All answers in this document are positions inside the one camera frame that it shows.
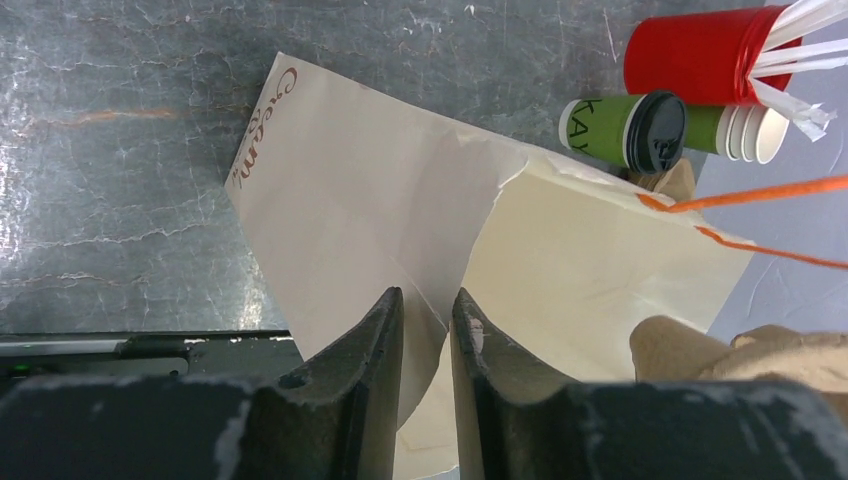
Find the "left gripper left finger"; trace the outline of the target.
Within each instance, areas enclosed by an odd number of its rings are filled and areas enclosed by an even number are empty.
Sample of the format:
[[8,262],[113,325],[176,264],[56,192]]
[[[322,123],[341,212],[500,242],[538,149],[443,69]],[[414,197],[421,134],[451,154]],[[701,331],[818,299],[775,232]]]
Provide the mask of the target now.
[[5,479],[388,479],[403,294],[276,377],[40,375],[1,392]]

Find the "green paper coffee cup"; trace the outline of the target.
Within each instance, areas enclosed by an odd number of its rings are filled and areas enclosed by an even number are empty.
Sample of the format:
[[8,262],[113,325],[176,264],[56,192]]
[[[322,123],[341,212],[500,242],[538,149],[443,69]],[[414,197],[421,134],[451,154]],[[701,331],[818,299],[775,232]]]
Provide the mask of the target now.
[[628,167],[630,124],[644,95],[575,99],[563,109],[558,136],[573,152],[618,167]]

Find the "stack of paper cups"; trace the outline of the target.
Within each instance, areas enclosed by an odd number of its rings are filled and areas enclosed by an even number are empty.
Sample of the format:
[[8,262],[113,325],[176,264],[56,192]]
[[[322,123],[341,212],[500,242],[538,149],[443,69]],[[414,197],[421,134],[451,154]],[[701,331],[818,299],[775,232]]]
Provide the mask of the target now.
[[768,164],[789,128],[788,119],[762,106],[688,106],[687,114],[685,146],[731,161]]

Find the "red straw holder cup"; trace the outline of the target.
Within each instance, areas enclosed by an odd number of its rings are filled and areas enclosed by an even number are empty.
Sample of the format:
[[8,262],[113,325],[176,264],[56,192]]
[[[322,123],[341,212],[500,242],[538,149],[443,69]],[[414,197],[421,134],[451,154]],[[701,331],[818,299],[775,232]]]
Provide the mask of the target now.
[[786,9],[773,5],[643,20],[624,56],[627,92],[667,90],[688,105],[761,105],[750,79],[761,53],[802,44],[801,36],[768,43]]

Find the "brown cardboard cup carrier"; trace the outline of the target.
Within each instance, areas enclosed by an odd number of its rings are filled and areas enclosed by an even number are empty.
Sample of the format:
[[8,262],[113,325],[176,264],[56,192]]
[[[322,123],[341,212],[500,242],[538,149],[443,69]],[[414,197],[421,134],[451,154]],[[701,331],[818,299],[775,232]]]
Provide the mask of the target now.
[[638,381],[790,380],[818,391],[847,421],[847,335],[763,325],[724,344],[666,316],[629,337]]

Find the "white wrapped straws bundle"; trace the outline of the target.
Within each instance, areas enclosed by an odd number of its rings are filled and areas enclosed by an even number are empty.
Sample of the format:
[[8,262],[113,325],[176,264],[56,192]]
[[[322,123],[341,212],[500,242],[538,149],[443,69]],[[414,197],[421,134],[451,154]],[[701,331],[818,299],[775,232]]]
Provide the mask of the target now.
[[754,66],[747,74],[759,103],[789,120],[813,142],[826,135],[826,129],[836,114],[824,110],[820,103],[812,104],[770,86],[766,80],[846,66],[845,38],[794,47],[790,45],[846,18],[847,2],[844,0],[803,0],[786,6],[771,27]]

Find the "black cup lid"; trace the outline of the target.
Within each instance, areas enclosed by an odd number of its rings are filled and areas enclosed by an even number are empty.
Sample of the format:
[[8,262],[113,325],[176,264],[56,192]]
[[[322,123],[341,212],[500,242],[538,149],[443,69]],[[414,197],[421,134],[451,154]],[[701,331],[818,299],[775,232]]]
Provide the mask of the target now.
[[665,173],[682,156],[688,114],[684,102],[669,91],[642,96],[632,109],[624,153],[627,167],[637,173]]

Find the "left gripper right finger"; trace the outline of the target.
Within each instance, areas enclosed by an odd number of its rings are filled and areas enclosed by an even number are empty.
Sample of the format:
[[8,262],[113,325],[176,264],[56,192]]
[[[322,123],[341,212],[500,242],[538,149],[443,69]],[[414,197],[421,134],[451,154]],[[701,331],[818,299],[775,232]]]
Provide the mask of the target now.
[[843,479],[847,430],[787,380],[582,383],[461,290],[450,342],[465,479]]

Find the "paper takeout bag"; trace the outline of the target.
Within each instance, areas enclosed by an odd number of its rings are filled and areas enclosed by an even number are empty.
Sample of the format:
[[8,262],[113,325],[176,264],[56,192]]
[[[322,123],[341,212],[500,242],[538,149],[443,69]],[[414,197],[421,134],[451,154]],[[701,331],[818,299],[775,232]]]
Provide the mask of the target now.
[[708,335],[757,246],[569,157],[278,54],[226,189],[305,359],[404,299],[393,475],[459,468],[450,327],[466,290],[582,383],[635,379],[653,316]]

